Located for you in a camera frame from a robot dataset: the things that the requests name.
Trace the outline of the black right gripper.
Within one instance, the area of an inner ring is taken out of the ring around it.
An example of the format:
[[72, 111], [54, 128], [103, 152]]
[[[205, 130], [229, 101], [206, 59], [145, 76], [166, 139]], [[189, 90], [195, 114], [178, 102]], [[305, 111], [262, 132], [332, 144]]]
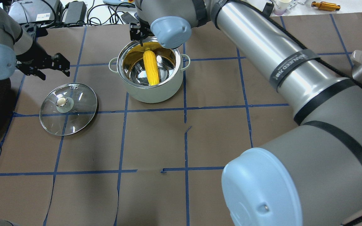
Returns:
[[143, 47], [143, 40], [145, 37], [153, 36], [149, 23], [142, 19], [139, 19], [139, 24], [129, 24], [129, 34], [130, 39], [138, 41], [141, 47]]

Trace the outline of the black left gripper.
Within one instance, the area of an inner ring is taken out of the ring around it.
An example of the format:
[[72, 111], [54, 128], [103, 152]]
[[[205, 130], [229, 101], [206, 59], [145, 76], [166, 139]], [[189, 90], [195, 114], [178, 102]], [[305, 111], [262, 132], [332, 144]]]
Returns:
[[26, 76], [36, 76], [43, 81], [46, 75], [40, 71], [43, 69], [58, 70], [64, 73], [66, 77], [70, 76], [70, 62], [61, 53], [50, 56], [46, 53], [42, 46], [36, 41], [32, 42], [30, 48], [20, 55], [16, 56], [16, 69], [20, 70]]

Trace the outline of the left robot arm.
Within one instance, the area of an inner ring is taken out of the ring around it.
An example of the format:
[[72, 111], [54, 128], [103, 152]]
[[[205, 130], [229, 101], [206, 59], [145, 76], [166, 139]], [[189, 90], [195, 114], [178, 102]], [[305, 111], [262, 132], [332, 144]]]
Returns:
[[70, 75], [70, 63], [61, 53], [47, 54], [39, 43], [0, 7], [0, 131], [14, 108], [10, 77], [16, 70], [42, 80], [44, 69]]

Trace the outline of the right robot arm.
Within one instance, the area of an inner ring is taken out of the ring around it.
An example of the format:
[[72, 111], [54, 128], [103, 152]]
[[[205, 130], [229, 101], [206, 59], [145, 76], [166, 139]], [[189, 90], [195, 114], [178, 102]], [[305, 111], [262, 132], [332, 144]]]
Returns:
[[337, 226], [362, 209], [362, 85], [241, 0], [137, 0], [142, 29], [174, 49], [212, 21], [293, 108], [298, 127], [222, 172], [236, 226]]

